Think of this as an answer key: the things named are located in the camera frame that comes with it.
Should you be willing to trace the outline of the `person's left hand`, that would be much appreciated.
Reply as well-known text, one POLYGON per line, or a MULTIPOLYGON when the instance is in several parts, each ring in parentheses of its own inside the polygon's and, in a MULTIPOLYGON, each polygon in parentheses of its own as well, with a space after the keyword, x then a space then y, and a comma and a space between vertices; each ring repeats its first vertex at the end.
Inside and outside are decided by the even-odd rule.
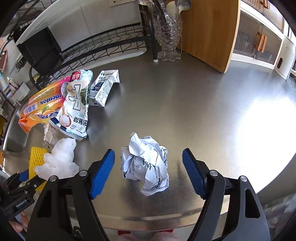
POLYGON ((27 232, 29 220, 26 217, 25 212, 23 211, 23 212, 21 212, 21 221, 20 222, 9 221, 9 223, 11 224, 11 226, 13 227, 13 229, 16 232, 21 232, 22 230, 27 232))

